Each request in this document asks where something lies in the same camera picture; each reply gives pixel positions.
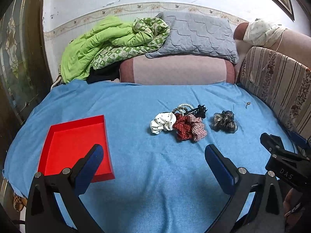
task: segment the blue fabric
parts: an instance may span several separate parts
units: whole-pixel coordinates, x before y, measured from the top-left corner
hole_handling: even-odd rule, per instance
[[[251,105],[245,109],[246,102]],[[207,136],[177,142],[175,132],[150,132],[150,121],[180,103],[205,104]],[[235,134],[212,131],[208,118],[231,110]],[[73,80],[58,86],[37,106],[18,132],[5,161],[4,176],[27,195],[50,125],[105,115],[115,180],[91,183],[80,199],[105,232],[204,232],[228,200],[204,158],[208,144],[251,173],[265,174],[270,154],[263,132],[292,144],[272,111],[258,98],[228,83],[207,86],[140,86]],[[247,212],[251,200],[245,205]],[[69,225],[73,225],[59,201]]]

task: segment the black cloth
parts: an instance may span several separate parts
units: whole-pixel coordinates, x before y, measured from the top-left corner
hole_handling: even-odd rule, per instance
[[[111,65],[105,66],[101,69],[94,70],[91,66],[90,75],[86,78],[88,84],[92,84],[104,80],[115,80],[120,78],[120,65],[122,61],[117,61]]]

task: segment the green blanket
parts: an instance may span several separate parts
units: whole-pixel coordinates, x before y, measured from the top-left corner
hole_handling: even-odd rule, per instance
[[[73,40],[60,64],[65,83],[86,79],[90,68],[100,69],[119,60],[159,49],[169,35],[169,26],[159,18],[136,18],[124,23],[106,17],[91,31]]]

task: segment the silver bolt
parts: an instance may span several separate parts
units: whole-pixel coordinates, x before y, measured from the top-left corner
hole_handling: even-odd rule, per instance
[[[41,176],[41,173],[40,172],[36,172],[35,173],[35,178],[39,178]]]
[[[65,169],[63,169],[63,170],[62,170],[62,173],[63,173],[63,174],[68,174],[68,173],[70,173],[70,168],[65,168]]]
[[[246,169],[244,167],[240,167],[238,169],[239,173],[245,174],[246,173]]]
[[[275,176],[274,172],[272,172],[272,171],[268,171],[268,175],[269,175],[270,177],[274,177],[274,176]]]

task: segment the checkered slipper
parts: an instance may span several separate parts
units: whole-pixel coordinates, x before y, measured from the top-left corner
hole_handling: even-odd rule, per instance
[[[14,209],[18,212],[21,212],[23,208],[26,207],[26,205],[27,205],[27,199],[20,197],[14,193],[14,202],[13,202]]]

